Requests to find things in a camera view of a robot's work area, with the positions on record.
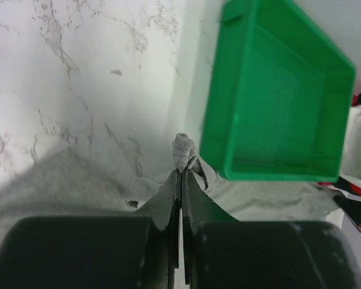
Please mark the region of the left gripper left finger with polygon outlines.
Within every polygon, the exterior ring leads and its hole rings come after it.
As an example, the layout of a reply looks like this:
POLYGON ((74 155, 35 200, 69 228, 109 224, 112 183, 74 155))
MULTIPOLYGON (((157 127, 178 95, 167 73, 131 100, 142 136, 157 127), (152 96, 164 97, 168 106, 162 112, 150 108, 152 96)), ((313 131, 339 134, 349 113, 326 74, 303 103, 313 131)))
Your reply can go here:
POLYGON ((34 216, 0 245, 0 288, 173 288, 181 175, 133 213, 34 216))

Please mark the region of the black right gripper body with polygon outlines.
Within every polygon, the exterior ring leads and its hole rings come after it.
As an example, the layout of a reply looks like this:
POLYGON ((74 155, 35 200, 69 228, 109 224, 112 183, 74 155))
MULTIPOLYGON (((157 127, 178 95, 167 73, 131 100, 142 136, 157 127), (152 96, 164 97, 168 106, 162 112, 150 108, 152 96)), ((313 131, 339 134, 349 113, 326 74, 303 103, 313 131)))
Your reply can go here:
POLYGON ((340 176, 336 182, 318 182, 349 221, 361 233, 361 181, 349 176, 340 176))

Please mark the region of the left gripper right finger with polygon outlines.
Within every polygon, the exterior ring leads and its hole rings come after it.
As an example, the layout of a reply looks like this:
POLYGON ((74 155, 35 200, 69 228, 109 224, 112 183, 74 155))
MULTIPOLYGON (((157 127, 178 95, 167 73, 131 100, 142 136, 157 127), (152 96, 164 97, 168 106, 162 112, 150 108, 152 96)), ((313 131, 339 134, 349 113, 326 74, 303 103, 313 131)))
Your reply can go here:
POLYGON ((361 288, 342 231, 327 222, 240 222, 181 177, 185 282, 191 288, 361 288))

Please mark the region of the grey t-shirt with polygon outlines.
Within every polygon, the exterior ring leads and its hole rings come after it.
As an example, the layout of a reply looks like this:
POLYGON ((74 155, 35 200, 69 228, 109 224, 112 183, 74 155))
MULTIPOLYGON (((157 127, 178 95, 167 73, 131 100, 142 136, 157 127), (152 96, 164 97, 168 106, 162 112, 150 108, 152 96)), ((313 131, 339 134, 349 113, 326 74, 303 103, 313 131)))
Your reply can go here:
MULTIPOLYGON (((178 134, 172 145, 176 171, 190 169, 199 189, 237 220, 328 221, 337 210, 313 184, 231 182, 204 161, 185 134, 178 134)), ((0 192, 0 241, 24 217, 133 212, 159 192, 165 180, 139 177, 123 185, 66 149, 0 192)))

